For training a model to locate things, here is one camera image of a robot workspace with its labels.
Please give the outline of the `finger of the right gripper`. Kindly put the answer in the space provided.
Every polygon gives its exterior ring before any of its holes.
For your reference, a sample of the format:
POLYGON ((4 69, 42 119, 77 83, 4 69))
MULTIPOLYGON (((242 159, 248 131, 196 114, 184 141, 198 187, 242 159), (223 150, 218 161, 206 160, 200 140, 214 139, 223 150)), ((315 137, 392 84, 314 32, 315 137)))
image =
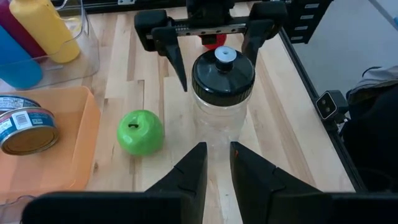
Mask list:
POLYGON ((134 27, 144 50, 167 57, 183 90, 187 91, 187 78, 175 21, 165 10, 140 11, 134 16, 134 27))
POLYGON ((283 1, 256 2, 252 5, 241 50, 253 65, 264 42, 279 33, 287 18, 283 1))

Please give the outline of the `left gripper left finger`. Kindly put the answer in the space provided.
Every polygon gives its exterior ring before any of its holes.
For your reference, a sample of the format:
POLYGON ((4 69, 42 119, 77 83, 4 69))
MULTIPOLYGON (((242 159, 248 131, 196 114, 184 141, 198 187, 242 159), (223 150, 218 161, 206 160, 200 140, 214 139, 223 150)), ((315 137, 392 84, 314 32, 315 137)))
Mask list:
POLYGON ((22 212, 30 223, 201 223, 207 185, 207 148, 192 148, 143 192, 51 192, 22 212))

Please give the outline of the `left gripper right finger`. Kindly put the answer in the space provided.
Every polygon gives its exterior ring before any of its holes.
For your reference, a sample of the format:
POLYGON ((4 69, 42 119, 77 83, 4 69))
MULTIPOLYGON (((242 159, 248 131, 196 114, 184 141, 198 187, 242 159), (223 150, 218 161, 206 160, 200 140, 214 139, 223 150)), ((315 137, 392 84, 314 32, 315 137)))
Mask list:
POLYGON ((397 223, 397 194, 322 192, 239 142, 230 167, 244 223, 397 223))

